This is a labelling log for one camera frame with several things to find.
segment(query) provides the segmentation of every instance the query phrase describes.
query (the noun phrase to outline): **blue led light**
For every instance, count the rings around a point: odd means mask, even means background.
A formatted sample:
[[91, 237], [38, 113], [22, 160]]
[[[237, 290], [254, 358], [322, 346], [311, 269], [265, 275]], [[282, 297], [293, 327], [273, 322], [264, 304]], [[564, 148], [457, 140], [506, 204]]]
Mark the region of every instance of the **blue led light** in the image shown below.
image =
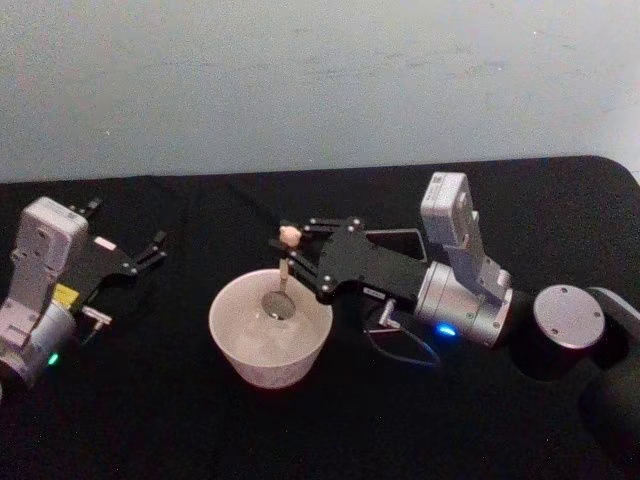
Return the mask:
[[438, 325], [436, 327], [436, 332], [447, 337], [455, 337], [458, 334], [455, 328], [453, 328], [451, 325], [447, 325], [446, 323], [441, 323], [440, 325]]

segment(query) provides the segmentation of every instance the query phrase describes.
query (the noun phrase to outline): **cable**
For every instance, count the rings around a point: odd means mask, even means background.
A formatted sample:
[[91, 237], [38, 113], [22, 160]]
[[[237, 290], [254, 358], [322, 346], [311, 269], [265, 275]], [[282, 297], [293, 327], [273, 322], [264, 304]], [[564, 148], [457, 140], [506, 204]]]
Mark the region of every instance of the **cable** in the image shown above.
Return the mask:
[[96, 334], [98, 333], [98, 330], [91, 330], [91, 333], [89, 335], [87, 335], [87, 338], [85, 338], [81, 343], [80, 346], [84, 347], [87, 343], [89, 343], [91, 340], [93, 340], [93, 337], [96, 336]]
[[369, 339], [369, 342], [371, 343], [371, 346], [380, 354], [384, 355], [387, 358], [390, 358], [392, 360], [396, 360], [398, 362], [404, 362], [404, 363], [410, 363], [412, 365], [418, 365], [421, 367], [427, 367], [427, 368], [440, 368], [442, 366], [442, 361], [440, 360], [440, 357], [438, 356], [438, 354], [433, 350], [433, 348], [431, 348], [431, 346], [426, 343], [425, 341], [423, 341], [420, 337], [418, 337], [415, 333], [410, 332], [409, 330], [407, 330], [405, 327], [403, 327], [402, 325], [399, 325], [398, 329], [404, 333], [405, 335], [407, 335], [411, 340], [413, 340], [414, 342], [416, 342], [419, 346], [421, 346], [433, 359], [433, 361], [429, 362], [426, 360], [419, 360], [417, 358], [410, 358], [410, 357], [404, 357], [402, 355], [396, 355], [395, 353], [391, 353], [387, 350], [385, 350], [384, 348], [382, 348], [378, 342], [376, 342], [373, 338], [373, 336], [371, 335], [371, 332], [369, 331], [369, 329], [365, 329], [365, 333], [367, 334], [367, 338]]

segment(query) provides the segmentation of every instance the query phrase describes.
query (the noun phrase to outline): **black table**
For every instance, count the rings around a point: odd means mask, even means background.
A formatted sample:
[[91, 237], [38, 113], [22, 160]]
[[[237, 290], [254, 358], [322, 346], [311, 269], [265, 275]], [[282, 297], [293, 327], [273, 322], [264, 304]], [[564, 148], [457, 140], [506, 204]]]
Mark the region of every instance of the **black table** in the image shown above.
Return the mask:
[[599, 285], [640, 305], [640, 187], [602, 158], [3, 185], [2, 295], [20, 211], [40, 195], [103, 196], [92, 232], [135, 252], [163, 228], [170, 251], [136, 289], [98, 299], [110, 331], [0, 410], [3, 478], [618, 478], [576, 410], [589, 362], [543, 384], [505, 352], [439, 341], [434, 375], [379, 356], [337, 318], [310, 374], [265, 392], [213, 344], [212, 299], [275, 265], [280, 218], [422, 228], [436, 170], [467, 173], [487, 253], [516, 288]]

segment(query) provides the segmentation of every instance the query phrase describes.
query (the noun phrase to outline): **spoon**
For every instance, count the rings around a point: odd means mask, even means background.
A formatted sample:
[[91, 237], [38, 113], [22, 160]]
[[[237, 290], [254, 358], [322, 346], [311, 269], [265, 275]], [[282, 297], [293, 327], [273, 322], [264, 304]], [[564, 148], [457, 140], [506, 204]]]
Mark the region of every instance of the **spoon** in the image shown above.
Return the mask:
[[262, 308], [271, 318], [287, 320], [296, 313], [296, 305], [285, 293], [289, 266], [286, 260], [280, 260], [280, 290], [267, 292], [262, 297]]

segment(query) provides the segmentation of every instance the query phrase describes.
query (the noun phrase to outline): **yellow label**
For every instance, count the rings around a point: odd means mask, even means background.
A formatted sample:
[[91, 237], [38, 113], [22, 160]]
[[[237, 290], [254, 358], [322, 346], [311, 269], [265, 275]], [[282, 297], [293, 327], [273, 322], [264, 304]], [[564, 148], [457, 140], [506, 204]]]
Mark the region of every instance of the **yellow label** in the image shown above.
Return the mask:
[[53, 291], [53, 299], [67, 310], [71, 308], [71, 305], [76, 301], [78, 295], [80, 295], [78, 292], [61, 283], [58, 283]]

